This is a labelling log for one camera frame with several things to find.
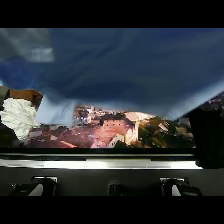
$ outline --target blue cloth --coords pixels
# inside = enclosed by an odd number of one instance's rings
[[[48,31],[53,63],[13,58],[0,64],[4,85],[49,94],[46,108],[63,111],[68,101],[79,101],[176,119],[224,89],[222,28]],[[49,113],[44,116],[52,121]]]

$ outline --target white tissue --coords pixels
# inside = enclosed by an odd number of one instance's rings
[[[19,140],[27,138],[32,128],[38,128],[35,121],[36,110],[30,101],[9,98],[4,101],[4,110],[0,112],[2,124],[14,130]]]

